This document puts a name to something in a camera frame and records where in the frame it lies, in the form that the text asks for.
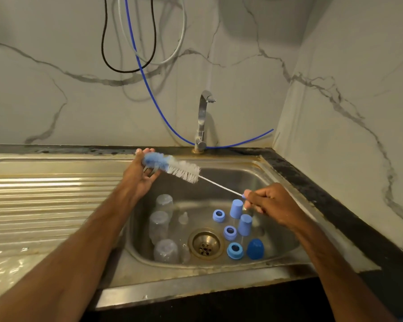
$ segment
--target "marble wall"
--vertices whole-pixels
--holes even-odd
[[[200,93],[208,106],[208,145],[227,145],[276,128],[313,0],[185,0],[187,27],[178,58],[148,66],[160,108],[194,139]],[[107,0],[105,54],[137,68]],[[139,50],[153,46],[150,0],[129,0]],[[180,0],[155,0],[158,51],[175,49]],[[103,0],[0,0],[0,143],[183,144],[167,129],[141,76],[102,61]],[[250,146],[271,146],[273,135]]]
[[[273,147],[403,249],[403,0],[316,0]]]

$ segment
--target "drain strainer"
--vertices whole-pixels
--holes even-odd
[[[212,260],[219,257],[224,250],[224,241],[213,229],[195,230],[188,239],[189,249],[198,258]]]

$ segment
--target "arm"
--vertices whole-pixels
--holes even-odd
[[[315,266],[336,321],[396,321],[282,185],[244,195],[245,207],[253,205],[294,232]]]
[[[0,297],[0,321],[79,321],[120,230],[158,177],[143,173],[149,151],[138,149],[122,181],[82,227]]]

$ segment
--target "blue cup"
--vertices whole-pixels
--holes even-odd
[[[231,204],[230,216],[235,219],[239,219],[242,216],[243,202],[242,200],[236,199],[233,200]]]
[[[252,217],[247,214],[243,214],[240,217],[239,221],[239,226],[237,227],[237,230],[239,234],[242,236],[249,236],[251,233],[251,226],[252,226]]]

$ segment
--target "brush handle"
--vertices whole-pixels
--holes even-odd
[[[225,190],[227,190],[227,191],[230,191],[231,193],[234,193],[235,195],[239,195],[240,197],[245,198],[242,194],[237,193],[237,192],[235,192],[235,191],[233,191],[233,190],[231,190],[231,189],[227,189],[225,186],[219,185],[218,183],[215,183],[214,181],[211,181],[211,180],[209,180],[208,178],[205,178],[205,177],[203,177],[203,176],[201,176],[201,175],[199,175],[199,177],[202,178],[202,179],[204,179],[205,181],[208,181],[208,182],[210,182],[210,183],[212,183],[212,184],[215,184],[216,186],[219,186],[219,187],[222,188],[222,189],[225,189]]]

